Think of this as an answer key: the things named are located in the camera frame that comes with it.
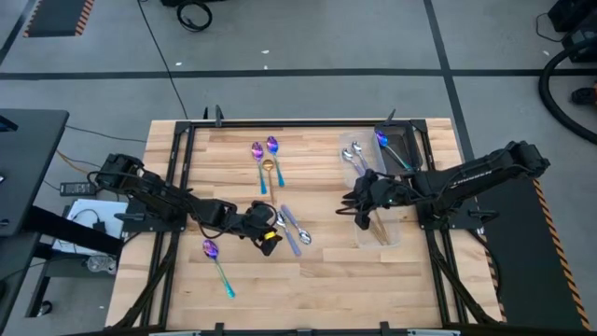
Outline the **black diagonal stand beam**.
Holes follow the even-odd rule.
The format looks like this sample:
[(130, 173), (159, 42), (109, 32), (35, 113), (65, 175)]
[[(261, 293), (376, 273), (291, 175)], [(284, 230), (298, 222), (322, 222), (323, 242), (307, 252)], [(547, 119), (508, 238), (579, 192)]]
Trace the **black diagonal stand beam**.
[(37, 206), (29, 209), (22, 228), (113, 256), (118, 256), (123, 246), (119, 238), (82, 226)]

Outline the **dark grey plastic container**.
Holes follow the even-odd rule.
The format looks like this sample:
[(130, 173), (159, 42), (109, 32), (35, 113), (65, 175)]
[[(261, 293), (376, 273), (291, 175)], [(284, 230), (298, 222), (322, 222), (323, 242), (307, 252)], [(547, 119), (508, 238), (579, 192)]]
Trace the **dark grey plastic container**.
[(404, 165), (395, 154), (412, 170), (419, 171), (423, 166), (423, 157), (415, 136), (415, 128), (408, 121), (397, 121), (394, 124), (378, 124), (374, 128), (376, 133), (383, 133), (387, 138), (387, 146), (380, 147), (383, 164), (389, 175), (406, 173)]

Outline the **black power adapter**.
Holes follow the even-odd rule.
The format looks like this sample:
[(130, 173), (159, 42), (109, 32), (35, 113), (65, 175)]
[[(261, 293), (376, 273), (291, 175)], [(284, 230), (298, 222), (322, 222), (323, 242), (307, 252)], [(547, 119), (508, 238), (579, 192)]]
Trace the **black power adapter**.
[(63, 182), (59, 192), (63, 197), (95, 196), (97, 189), (90, 182)]

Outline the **iridescent rainbow spoon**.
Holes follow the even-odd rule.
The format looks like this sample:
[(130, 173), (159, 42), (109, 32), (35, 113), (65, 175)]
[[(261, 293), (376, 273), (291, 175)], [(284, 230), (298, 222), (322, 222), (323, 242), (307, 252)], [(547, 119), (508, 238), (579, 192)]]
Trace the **iridescent rainbow spoon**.
[(231, 299), (234, 299), (236, 297), (236, 294), (235, 294), (232, 286), (230, 285), (229, 280), (226, 277), (226, 275), (220, 265), (220, 262), (218, 260), (218, 253), (219, 253), (218, 246), (215, 244), (214, 241), (206, 239), (202, 243), (202, 250), (203, 250), (203, 253), (215, 263), (216, 269), (218, 271), (220, 279), (223, 282), (223, 285), (227, 292), (228, 297)]
[(260, 181), (260, 190), (262, 194), (267, 193), (267, 186), (263, 176), (262, 170), (262, 160), (264, 157), (263, 146), (259, 142), (254, 142), (251, 146), (252, 156), (257, 162), (257, 169), (259, 174), (259, 181)]
[(401, 165), (406, 171), (411, 171), (412, 167), (403, 160), (390, 146), (389, 140), (387, 135), (382, 131), (375, 132), (379, 146), (386, 149)]
[(282, 175), (280, 163), (278, 161), (278, 156), (277, 156), (278, 150), (279, 150), (278, 141), (274, 136), (270, 135), (267, 138), (266, 145), (267, 145), (268, 151), (273, 156), (273, 161), (274, 161), (274, 164), (276, 167), (276, 173), (277, 173), (277, 177), (278, 177), (278, 184), (281, 188), (283, 188), (285, 186), (285, 180)]

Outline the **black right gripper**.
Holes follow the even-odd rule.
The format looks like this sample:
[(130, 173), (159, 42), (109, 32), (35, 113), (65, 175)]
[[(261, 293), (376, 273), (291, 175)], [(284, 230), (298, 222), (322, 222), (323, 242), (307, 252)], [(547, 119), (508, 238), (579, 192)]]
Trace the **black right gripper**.
[(342, 196), (342, 213), (357, 214), (377, 207), (413, 205), (413, 193), (404, 182), (393, 175), (384, 175), (367, 169), (355, 180), (353, 191)]

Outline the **black mat orange hazard stripes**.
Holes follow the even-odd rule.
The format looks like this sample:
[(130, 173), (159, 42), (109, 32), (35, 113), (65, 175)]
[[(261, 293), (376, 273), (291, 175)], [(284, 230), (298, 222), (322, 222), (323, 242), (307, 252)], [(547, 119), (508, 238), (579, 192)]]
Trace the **black mat orange hazard stripes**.
[(64, 37), (83, 34), (95, 0), (38, 0), (23, 37)]
[(478, 196), (498, 217), (484, 225), (499, 268), (499, 301), (511, 326), (591, 329), (548, 203), (536, 179), (513, 179)]

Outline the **clear plastic object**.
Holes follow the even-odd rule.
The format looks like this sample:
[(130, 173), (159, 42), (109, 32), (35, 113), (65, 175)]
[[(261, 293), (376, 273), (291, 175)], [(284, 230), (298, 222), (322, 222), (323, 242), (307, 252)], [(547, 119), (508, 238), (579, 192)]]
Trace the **clear plastic object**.
[(117, 262), (109, 256), (90, 256), (86, 261), (87, 268), (93, 273), (116, 274), (118, 271)]

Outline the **clear plastic container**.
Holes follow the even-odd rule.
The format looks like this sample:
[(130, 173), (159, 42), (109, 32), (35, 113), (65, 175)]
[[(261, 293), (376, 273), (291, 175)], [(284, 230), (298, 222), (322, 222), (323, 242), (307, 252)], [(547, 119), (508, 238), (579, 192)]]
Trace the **clear plastic container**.
[[(362, 231), (358, 226), (354, 227), (354, 238), (359, 248), (386, 248), (398, 246), (401, 240), (401, 219), (397, 208), (384, 209), (379, 207), (376, 209), (382, 218), (386, 230), (391, 237), (391, 244), (380, 245), (371, 230)], [(370, 220), (374, 218), (371, 211), (369, 213)]]
[[(372, 169), (375, 172), (384, 174), (386, 173), (386, 169), (384, 167), (382, 159), (382, 152), (377, 137), (372, 130), (342, 133), (340, 135), (339, 140), (340, 164), (342, 166), (344, 184), (348, 188), (352, 188), (354, 186), (355, 180), (358, 177), (360, 177), (360, 175), (348, 161), (345, 161), (343, 159), (343, 157), (341, 156), (341, 151), (344, 148), (348, 148), (353, 153), (351, 146), (351, 143), (353, 141), (357, 141), (361, 145), (365, 158), (370, 166), (370, 169)], [(361, 164), (360, 160), (355, 154), (354, 158), (358, 164)]]

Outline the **white paper pad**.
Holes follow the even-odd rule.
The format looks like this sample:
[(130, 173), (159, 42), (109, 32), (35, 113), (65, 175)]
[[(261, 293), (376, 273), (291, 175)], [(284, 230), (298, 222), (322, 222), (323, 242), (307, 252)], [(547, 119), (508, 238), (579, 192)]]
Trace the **white paper pad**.
[[(125, 213), (127, 207), (128, 204), (125, 202), (79, 199), (73, 203), (66, 218), (81, 226), (107, 233), (115, 238), (121, 238), (123, 221), (116, 218), (115, 214)], [(54, 241), (52, 248), (64, 253), (88, 256), (104, 255), (104, 252), (60, 239)]]

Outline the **gold spoon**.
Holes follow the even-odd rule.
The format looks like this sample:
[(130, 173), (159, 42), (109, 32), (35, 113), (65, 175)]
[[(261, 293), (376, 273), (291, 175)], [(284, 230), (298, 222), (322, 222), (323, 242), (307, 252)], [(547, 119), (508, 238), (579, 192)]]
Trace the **gold spoon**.
[(267, 172), (267, 175), (268, 175), (268, 181), (269, 181), (269, 186), (270, 186), (271, 204), (275, 205), (274, 186), (273, 186), (272, 175), (271, 175), (271, 172), (272, 172), (273, 167), (274, 167), (274, 163), (273, 163), (272, 160), (266, 159), (266, 160), (264, 160), (262, 162), (262, 167)]
[(374, 216), (374, 218), (370, 221), (369, 229), (371, 230), (372, 234), (376, 237), (376, 239), (378, 240), (380, 245), (386, 245), (383, 240), (383, 237), (381, 236), (381, 233), (379, 231), (379, 227), (377, 225), (377, 219), (375, 217), (374, 211), (372, 212), (372, 215)]
[(385, 242), (386, 245), (391, 244), (391, 237), (388, 233), (388, 231), (385, 228), (385, 225), (382, 221), (381, 216), (379, 215), (379, 212), (377, 210), (374, 211), (375, 217), (377, 219), (377, 225), (379, 227), (379, 231), (381, 233), (381, 236), (383, 237), (383, 240)]

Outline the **black equipment box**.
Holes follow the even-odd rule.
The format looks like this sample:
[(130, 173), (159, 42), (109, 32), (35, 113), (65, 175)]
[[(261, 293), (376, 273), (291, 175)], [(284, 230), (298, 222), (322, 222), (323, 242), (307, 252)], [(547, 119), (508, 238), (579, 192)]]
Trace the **black equipment box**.
[(557, 0), (548, 17), (556, 32), (565, 33), (565, 49), (597, 38), (597, 0)]

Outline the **red and black device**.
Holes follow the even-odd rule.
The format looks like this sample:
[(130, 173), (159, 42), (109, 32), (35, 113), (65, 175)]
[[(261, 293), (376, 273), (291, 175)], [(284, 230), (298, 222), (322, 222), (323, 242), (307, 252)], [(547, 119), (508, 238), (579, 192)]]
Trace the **red and black device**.
[(597, 83), (573, 91), (570, 101), (575, 105), (597, 105)]

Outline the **black metal table frame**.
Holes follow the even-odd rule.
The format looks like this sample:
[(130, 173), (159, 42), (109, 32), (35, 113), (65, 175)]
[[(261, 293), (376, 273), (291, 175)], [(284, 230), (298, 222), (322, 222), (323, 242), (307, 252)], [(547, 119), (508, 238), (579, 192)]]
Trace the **black metal table frame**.
[(174, 172), (196, 195), (236, 203), (261, 198), (254, 142), (276, 137), (285, 179), (274, 191), (312, 243), (296, 257), (288, 242), (266, 257), (247, 240), (217, 239), (218, 260), (236, 297), (228, 297), (215, 263), (202, 252), (202, 235), (189, 224), (178, 243), (168, 329), (433, 328), (441, 323), (427, 243), (415, 210), (397, 208), (398, 246), (359, 248), (350, 217), (336, 213), (344, 184), (340, 135), (372, 127), (368, 120), (245, 120), (240, 127), (202, 124), (172, 152), (175, 124), (155, 120), (143, 161), (159, 175)]

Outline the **black side desk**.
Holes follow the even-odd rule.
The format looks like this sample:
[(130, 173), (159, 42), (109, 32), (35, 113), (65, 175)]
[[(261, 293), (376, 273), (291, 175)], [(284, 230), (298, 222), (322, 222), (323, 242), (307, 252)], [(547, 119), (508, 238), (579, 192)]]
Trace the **black side desk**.
[(21, 230), (68, 118), (65, 110), (0, 108), (0, 237)]

